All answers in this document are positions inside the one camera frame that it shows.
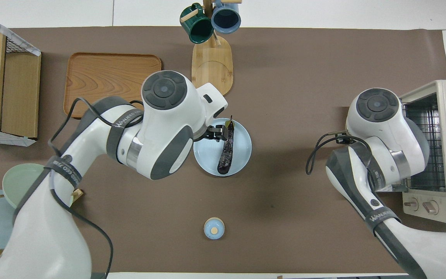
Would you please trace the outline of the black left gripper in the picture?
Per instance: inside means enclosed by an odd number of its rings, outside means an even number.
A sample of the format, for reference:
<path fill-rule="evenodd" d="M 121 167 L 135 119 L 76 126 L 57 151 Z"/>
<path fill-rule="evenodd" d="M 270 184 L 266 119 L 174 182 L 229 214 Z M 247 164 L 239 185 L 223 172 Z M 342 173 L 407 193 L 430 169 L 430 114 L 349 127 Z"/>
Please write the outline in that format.
<path fill-rule="evenodd" d="M 216 125 L 215 127 L 208 127 L 206 131 L 204 132 L 203 136 L 201 136 L 201 139 L 208 139 L 208 140 L 216 140 L 219 141 L 227 141 L 228 140 L 228 127 L 226 125 Z"/>

